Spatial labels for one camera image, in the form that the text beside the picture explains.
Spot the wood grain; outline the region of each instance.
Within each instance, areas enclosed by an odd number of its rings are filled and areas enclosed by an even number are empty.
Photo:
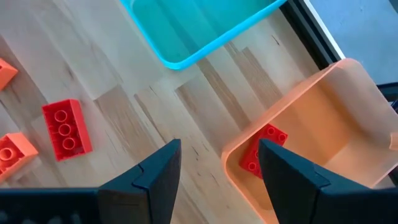
[[[160,63],[119,1],[1,1],[0,34],[0,57],[19,70],[0,93],[0,134],[22,131],[39,151],[1,187],[101,185],[180,138],[172,223],[261,222],[220,155],[317,71],[280,11],[180,72]],[[56,162],[40,107],[65,98],[80,101],[94,151]]]

